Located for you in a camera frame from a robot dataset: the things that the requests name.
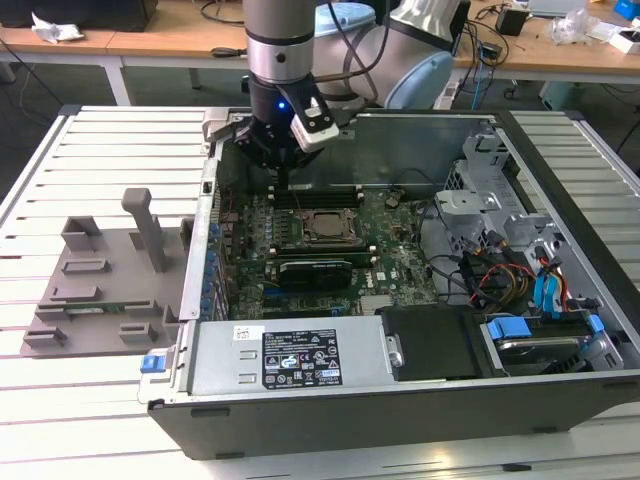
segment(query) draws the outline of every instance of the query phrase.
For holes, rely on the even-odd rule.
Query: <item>small label sticker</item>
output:
[[[264,325],[236,325],[233,327],[233,340],[260,340],[264,333]]]

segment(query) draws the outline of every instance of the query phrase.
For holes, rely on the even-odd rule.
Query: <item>black device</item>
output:
[[[278,282],[285,292],[332,291],[348,288],[352,265],[339,260],[297,261],[280,265]]]
[[[485,60],[492,60],[494,62],[497,62],[500,58],[500,54],[502,53],[502,47],[494,43],[482,42],[480,48],[482,50],[482,57]]]
[[[529,17],[529,10],[503,8],[496,21],[496,30],[502,35],[517,37],[522,32],[524,22]]]
[[[142,32],[157,5],[158,0],[0,0],[0,23],[8,28],[29,27],[33,12],[51,23]]]

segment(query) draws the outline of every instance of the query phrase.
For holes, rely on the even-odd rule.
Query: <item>metal workbench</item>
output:
[[[138,403],[140,356],[19,358],[24,329],[62,251],[67,216],[130,228],[120,206],[130,186],[151,190],[151,211],[164,226],[193,214],[206,157],[203,113],[85,107],[61,115],[0,207],[0,478],[638,478],[640,403],[569,433],[194,462]],[[580,121],[539,113],[517,118],[640,285],[640,255],[632,258],[640,199],[631,172]],[[505,464],[533,470],[505,472]]]

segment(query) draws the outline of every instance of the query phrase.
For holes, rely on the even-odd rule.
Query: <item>blue latch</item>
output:
[[[544,282],[545,282],[545,278],[543,276],[538,276],[536,278],[536,283],[533,288],[533,304],[536,307],[542,306],[542,297],[544,295]]]
[[[491,320],[487,327],[493,340],[503,338],[527,338],[532,333],[524,317],[499,317]]]
[[[593,330],[594,335],[596,333],[604,332],[604,324],[598,315],[589,315],[587,322],[589,323],[591,330]]]
[[[145,355],[140,365],[140,373],[162,373],[165,371],[164,355]]]

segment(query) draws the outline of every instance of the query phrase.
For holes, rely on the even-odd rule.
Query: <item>warning label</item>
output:
[[[262,351],[269,390],[342,385],[335,330],[264,333]]]

